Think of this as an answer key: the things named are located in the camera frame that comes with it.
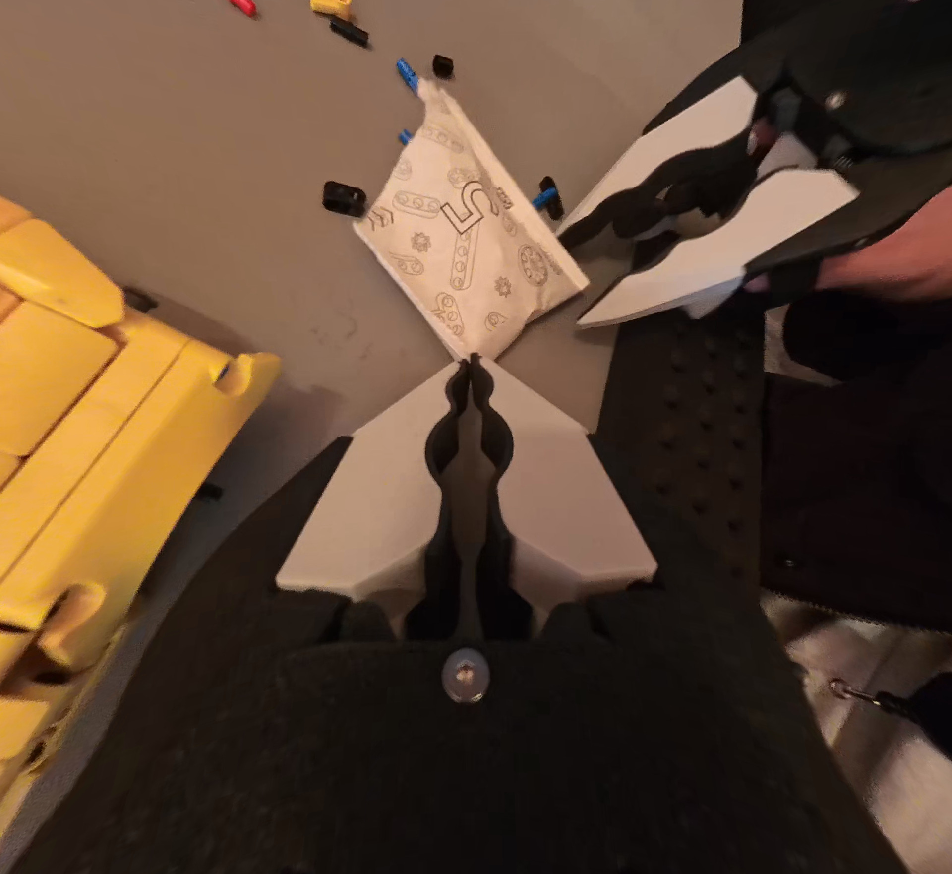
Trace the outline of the yellow toy car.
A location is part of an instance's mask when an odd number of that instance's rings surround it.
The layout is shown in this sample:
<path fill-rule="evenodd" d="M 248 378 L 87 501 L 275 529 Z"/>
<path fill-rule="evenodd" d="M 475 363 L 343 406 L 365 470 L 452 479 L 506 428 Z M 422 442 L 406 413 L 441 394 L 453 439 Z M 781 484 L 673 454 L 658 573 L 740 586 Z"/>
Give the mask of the yellow toy car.
<path fill-rule="evenodd" d="M 1 201 L 2 829 L 184 511 L 281 368 L 133 305 Z"/>

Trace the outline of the small printed paper bag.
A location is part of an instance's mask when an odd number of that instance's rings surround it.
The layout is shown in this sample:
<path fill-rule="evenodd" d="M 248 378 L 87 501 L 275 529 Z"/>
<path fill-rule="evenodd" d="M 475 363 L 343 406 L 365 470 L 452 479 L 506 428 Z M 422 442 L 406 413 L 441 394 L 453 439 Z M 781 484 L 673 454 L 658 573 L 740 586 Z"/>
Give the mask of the small printed paper bag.
<path fill-rule="evenodd" d="M 354 226 L 457 359 L 497 359 L 589 287 L 459 104 L 420 79 L 421 125 Z"/>

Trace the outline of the person's right hand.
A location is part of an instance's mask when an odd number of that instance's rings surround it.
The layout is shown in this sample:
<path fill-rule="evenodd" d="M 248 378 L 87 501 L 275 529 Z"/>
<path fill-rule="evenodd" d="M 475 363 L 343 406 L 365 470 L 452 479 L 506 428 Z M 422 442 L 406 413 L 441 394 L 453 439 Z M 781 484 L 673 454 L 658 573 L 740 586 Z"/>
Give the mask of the person's right hand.
<path fill-rule="evenodd" d="M 951 297 L 951 189 L 934 196 L 890 235 L 821 262 L 811 291 L 891 302 Z"/>

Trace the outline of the black office chair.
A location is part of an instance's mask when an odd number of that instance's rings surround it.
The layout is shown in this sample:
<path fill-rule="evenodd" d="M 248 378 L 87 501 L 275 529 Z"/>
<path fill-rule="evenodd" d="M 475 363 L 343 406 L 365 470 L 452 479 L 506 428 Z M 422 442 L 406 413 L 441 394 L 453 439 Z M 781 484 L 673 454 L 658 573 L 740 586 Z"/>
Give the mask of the black office chair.
<path fill-rule="evenodd" d="M 760 590 L 766 319 L 727 304 L 620 325 L 596 434 L 752 596 Z"/>

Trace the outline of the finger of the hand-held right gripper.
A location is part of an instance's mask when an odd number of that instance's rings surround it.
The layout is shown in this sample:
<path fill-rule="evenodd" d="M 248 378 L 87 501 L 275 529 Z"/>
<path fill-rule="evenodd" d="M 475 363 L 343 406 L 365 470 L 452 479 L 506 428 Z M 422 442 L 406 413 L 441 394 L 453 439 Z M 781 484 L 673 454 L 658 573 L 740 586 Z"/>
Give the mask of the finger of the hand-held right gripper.
<path fill-rule="evenodd" d="M 588 241 L 603 229 L 598 208 L 618 193 L 640 187 L 668 161 L 718 148 L 746 136 L 758 95 L 743 78 L 734 78 L 684 111 L 644 133 L 610 167 L 559 227 L 566 249 Z"/>
<path fill-rule="evenodd" d="M 730 297 L 744 285 L 755 259 L 859 195 L 833 170 L 772 173 L 755 185 L 725 225 L 678 243 L 659 263 L 622 278 L 579 317 L 577 326 L 606 327 L 696 307 L 712 292 Z"/>

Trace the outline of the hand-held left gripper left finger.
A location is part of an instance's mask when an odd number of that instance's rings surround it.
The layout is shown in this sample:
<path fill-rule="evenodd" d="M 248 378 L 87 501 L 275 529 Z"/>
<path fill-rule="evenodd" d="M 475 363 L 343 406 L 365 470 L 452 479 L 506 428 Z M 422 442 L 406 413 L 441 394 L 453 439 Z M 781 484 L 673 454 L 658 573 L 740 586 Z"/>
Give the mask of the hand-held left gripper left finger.
<path fill-rule="evenodd" d="M 372 603 L 410 640 L 454 634 L 462 567 L 446 471 L 469 391 L 469 362 L 454 362 L 320 455 L 328 477 L 280 590 Z"/>

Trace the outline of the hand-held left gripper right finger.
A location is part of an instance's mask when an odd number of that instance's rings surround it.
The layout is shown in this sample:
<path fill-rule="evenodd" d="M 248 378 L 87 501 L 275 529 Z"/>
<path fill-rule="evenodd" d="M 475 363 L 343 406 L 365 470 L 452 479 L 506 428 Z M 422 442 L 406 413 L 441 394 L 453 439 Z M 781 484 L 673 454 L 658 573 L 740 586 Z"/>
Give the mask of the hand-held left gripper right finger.
<path fill-rule="evenodd" d="M 494 361 L 470 357 L 492 464 L 475 570 L 487 640 L 527 640 L 564 604 L 650 583 L 657 561 L 589 430 Z"/>

